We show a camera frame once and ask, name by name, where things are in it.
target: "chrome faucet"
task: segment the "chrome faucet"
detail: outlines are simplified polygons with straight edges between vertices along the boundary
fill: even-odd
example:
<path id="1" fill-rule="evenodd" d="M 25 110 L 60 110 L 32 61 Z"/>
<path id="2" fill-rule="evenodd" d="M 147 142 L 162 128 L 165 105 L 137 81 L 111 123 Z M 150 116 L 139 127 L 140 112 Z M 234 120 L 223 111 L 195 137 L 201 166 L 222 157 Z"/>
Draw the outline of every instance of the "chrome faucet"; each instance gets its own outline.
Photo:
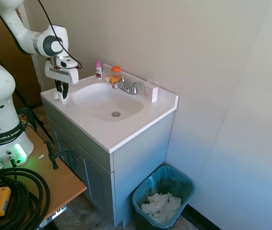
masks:
<path id="1" fill-rule="evenodd" d="M 131 95 L 137 95 L 139 93 L 137 85 L 142 86 L 141 83 L 135 82 L 131 86 L 129 84 L 124 83 L 124 79 L 121 77 L 121 82 L 116 82 L 112 85 L 112 88 L 115 90 L 119 87 L 124 92 L 127 92 Z"/>

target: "beige wall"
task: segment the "beige wall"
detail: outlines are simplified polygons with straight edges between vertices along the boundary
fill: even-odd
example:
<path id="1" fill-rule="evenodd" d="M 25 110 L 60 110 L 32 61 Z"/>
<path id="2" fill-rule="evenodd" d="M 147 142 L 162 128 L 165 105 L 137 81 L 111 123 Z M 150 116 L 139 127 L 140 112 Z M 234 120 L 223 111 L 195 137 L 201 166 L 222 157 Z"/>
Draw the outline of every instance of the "beige wall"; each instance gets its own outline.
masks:
<path id="1" fill-rule="evenodd" d="M 194 180 L 194 208 L 223 230 L 272 229 L 272 0 L 44 4 L 80 76 L 100 59 L 179 95 L 166 162 Z M 37 1 L 25 8 L 46 29 Z"/>

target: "small bottle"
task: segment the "small bottle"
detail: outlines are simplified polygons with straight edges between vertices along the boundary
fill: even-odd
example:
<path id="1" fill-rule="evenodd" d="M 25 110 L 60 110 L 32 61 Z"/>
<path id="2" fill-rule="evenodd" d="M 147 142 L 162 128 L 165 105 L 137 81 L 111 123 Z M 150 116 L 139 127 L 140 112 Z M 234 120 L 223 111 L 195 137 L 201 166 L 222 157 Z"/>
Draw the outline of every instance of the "small bottle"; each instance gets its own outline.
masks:
<path id="1" fill-rule="evenodd" d="M 95 70 L 96 70 L 96 77 L 102 79 L 102 62 L 96 61 L 95 62 Z"/>
<path id="2" fill-rule="evenodd" d="M 121 67 L 120 66 L 113 66 L 111 68 L 112 75 L 111 75 L 111 84 L 116 82 L 121 82 Z"/>

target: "faucet handle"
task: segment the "faucet handle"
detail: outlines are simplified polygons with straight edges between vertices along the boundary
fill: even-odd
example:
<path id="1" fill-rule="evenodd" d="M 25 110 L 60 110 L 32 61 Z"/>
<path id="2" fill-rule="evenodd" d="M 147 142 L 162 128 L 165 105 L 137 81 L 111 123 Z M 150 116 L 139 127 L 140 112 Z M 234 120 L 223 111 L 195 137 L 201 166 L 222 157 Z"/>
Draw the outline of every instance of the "faucet handle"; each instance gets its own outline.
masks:
<path id="1" fill-rule="evenodd" d="M 133 91 L 137 91 L 137 90 L 138 90 L 137 84 L 140 85 L 140 86 L 143 86 L 143 85 L 142 85 L 141 83 L 139 83 L 139 82 L 134 82 L 134 83 L 132 84 L 132 86 L 131 86 L 131 89 L 132 89 Z"/>

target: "franka emika robot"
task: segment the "franka emika robot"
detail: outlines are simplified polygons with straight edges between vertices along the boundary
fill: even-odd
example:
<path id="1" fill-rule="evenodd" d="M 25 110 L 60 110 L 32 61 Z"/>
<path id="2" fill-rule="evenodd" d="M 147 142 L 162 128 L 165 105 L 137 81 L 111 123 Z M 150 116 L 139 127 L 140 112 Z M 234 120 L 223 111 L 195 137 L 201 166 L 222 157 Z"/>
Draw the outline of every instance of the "franka emika robot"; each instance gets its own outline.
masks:
<path id="1" fill-rule="evenodd" d="M 68 53 L 67 31 L 64 27 L 52 24 L 42 33 L 26 29 L 15 11 L 23 2 L 0 0 L 0 18 L 23 53 L 48 58 L 45 74 L 55 80 L 58 92 L 62 98 L 66 98 L 69 84 L 76 84 L 79 79 L 78 63 Z M 14 78 L 0 65 L 0 161 L 5 168 L 12 167 L 11 158 L 16 160 L 17 166 L 25 164 L 34 149 L 14 108 L 14 90 Z"/>

